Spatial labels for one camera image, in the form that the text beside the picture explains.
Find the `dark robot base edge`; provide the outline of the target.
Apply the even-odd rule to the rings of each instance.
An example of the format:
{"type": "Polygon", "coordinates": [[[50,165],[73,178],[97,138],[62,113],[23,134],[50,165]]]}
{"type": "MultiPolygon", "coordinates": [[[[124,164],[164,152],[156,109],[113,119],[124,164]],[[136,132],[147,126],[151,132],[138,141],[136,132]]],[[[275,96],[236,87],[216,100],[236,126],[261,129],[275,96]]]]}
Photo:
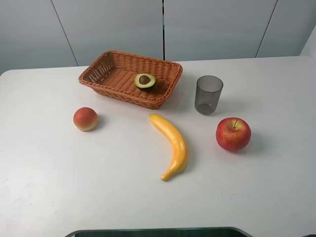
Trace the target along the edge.
{"type": "Polygon", "coordinates": [[[67,237],[250,237],[250,234],[232,227],[218,227],[84,230],[68,234],[67,237]]]}

